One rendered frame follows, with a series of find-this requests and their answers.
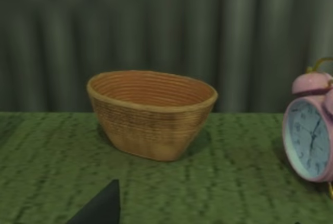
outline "alarm clock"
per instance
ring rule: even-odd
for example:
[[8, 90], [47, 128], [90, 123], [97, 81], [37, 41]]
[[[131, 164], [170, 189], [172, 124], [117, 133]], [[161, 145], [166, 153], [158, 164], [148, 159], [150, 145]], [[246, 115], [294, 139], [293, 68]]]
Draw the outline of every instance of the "alarm clock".
[[295, 172], [311, 182], [327, 182], [333, 199], [333, 78], [315, 69], [293, 82], [296, 95], [284, 114], [283, 144]]

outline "basket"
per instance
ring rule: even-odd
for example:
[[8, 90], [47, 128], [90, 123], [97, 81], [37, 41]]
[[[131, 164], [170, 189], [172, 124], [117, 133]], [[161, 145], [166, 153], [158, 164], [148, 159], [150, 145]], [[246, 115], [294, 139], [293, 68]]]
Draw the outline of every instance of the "basket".
[[87, 91], [113, 145], [157, 161], [184, 153], [217, 100], [216, 90], [202, 81], [153, 71], [98, 74]]

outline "gray curtain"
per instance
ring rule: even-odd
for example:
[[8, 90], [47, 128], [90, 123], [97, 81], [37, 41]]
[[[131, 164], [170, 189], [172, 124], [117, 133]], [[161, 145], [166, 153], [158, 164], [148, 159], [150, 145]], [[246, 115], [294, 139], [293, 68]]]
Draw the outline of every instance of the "gray curtain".
[[0, 3], [0, 111], [90, 111], [91, 76], [145, 69], [213, 85], [215, 111], [282, 112], [333, 52], [332, 0]]

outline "dark triangular object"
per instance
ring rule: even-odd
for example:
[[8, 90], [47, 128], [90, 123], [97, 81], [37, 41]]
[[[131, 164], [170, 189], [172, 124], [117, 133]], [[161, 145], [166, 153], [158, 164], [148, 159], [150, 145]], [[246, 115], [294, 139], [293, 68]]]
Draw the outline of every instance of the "dark triangular object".
[[119, 181], [113, 180], [78, 211], [67, 224], [119, 224]]

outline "green surface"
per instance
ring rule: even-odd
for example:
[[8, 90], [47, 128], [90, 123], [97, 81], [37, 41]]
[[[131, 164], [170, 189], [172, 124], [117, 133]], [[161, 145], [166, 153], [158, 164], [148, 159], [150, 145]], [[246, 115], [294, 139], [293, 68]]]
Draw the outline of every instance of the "green surface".
[[61, 224], [120, 179], [122, 224], [331, 223], [326, 185], [299, 179], [280, 114], [211, 114], [177, 162], [112, 147], [90, 113], [0, 113], [0, 223]]

